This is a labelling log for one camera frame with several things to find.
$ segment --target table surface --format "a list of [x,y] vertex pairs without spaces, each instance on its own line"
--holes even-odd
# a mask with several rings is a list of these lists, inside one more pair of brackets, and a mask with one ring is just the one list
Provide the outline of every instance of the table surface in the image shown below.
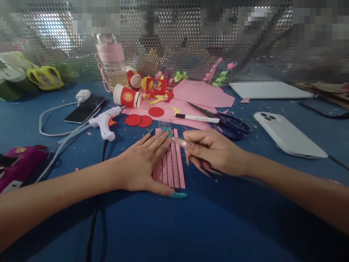
[[[75,101],[80,89],[107,96],[102,111],[112,105],[100,83],[68,83],[51,92],[28,95],[21,101],[0,101],[1,153],[15,146],[46,145],[55,152],[61,138],[39,134],[40,114]],[[298,105],[300,100],[252,100],[231,108],[252,127],[251,134],[236,142],[241,148],[300,171],[335,179],[349,186],[349,173],[330,159],[309,160],[282,152],[253,119],[267,111],[284,115],[327,153],[349,165],[346,120],[333,120]],[[332,113],[340,108],[328,102],[317,107]],[[74,106],[49,112],[44,131],[57,134],[76,128],[63,119]],[[116,140],[107,157],[122,153],[147,133],[145,128],[124,124],[121,114],[111,127]],[[159,127],[154,121],[151,127]],[[184,128],[174,125],[182,136]],[[89,128],[72,138],[59,155],[48,178],[75,168],[97,164],[103,141],[99,129]],[[297,204],[260,184],[239,178],[209,179],[192,164],[184,164],[186,199],[171,199],[149,192],[114,191],[100,198],[93,242],[93,261],[348,261],[349,238]],[[4,261],[84,261],[95,200],[69,207],[20,238],[2,255]]]

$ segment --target whiteboard marker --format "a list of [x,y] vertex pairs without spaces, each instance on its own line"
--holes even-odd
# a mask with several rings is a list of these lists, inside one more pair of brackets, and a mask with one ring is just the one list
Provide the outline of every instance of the whiteboard marker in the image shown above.
[[208,117],[202,117],[202,116],[192,116],[192,115],[183,115],[183,114],[176,114],[177,118],[183,118],[183,119],[190,119],[190,120],[197,120],[197,121],[203,121],[203,122],[209,122],[209,123],[219,123],[218,118],[208,118]]

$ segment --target white glue gun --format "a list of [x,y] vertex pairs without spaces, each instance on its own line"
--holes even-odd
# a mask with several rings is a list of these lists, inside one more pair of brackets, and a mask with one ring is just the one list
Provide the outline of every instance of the white glue gun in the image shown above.
[[101,129],[102,138],[111,142],[115,139],[115,134],[110,131],[109,127],[116,124],[116,122],[113,121],[113,118],[118,116],[125,107],[126,106],[113,107],[112,109],[99,114],[97,117],[90,119],[88,123],[94,128],[99,127]]

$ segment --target hand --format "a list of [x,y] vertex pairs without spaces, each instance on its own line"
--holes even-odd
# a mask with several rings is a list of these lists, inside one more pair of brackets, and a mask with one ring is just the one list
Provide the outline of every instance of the hand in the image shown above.
[[185,149],[187,164],[189,160],[205,175],[203,169],[214,174],[217,169],[233,176],[246,175],[248,171],[249,153],[242,150],[216,130],[191,130],[183,133],[188,142]]
[[114,168],[110,174],[112,190],[145,190],[168,197],[185,197],[186,194],[175,193],[173,188],[152,178],[153,166],[165,154],[170,144],[168,135],[169,132],[161,132],[153,137],[146,134],[121,155],[110,159]]

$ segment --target clear plastic bottle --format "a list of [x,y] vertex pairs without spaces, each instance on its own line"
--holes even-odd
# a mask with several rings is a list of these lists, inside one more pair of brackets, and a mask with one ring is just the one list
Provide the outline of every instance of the clear plastic bottle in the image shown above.
[[125,65],[123,46],[117,34],[96,34],[97,50],[95,54],[99,61],[99,68],[103,76],[103,82],[113,94],[115,86],[121,84],[128,87],[128,78]]

